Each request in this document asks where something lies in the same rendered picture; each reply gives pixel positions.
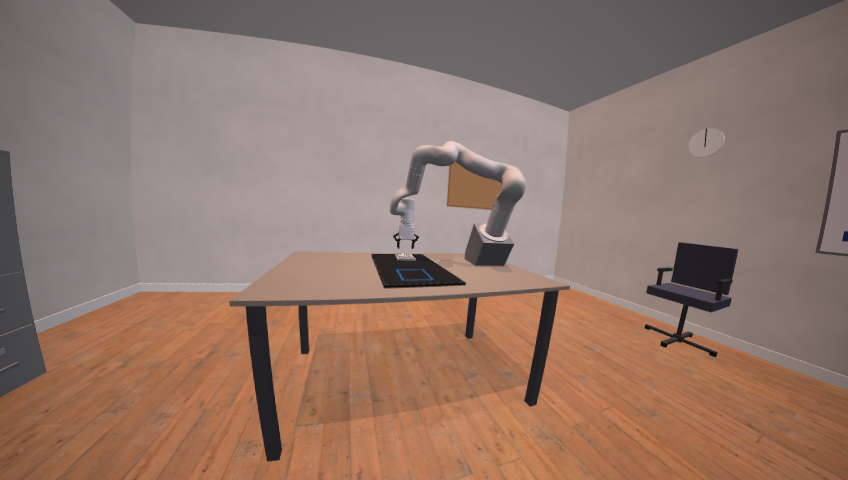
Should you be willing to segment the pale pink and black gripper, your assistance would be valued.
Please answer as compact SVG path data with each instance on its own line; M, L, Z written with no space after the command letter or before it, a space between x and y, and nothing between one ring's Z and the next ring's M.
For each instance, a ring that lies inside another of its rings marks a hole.
M399 238L398 240L396 239L396 236L398 236L398 238ZM416 237L415 240L413 240L414 236ZM414 225L413 224L402 224L402 223L400 224L400 227L399 227L399 233L393 235L393 237L397 241L398 249L400 247L400 243L399 243L400 240L412 240L412 249L413 249L414 243L419 238L419 236L414 234Z

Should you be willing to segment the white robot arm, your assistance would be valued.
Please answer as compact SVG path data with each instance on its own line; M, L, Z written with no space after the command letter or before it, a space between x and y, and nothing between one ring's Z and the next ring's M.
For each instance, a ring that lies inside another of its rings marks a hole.
M487 225L481 225L479 231L488 240L506 241L508 233L505 229L515 204L522 198L526 189L526 181L521 171L514 166L479 156L456 142L448 141L445 144L448 145L445 147L444 145L442 147L424 145L414 150L406 186L394 194L390 213L400 215L402 224L412 224L415 200L405 197L418 194L426 164L449 166L456 162L471 173L503 184L493 204ZM402 202L399 203L401 200Z

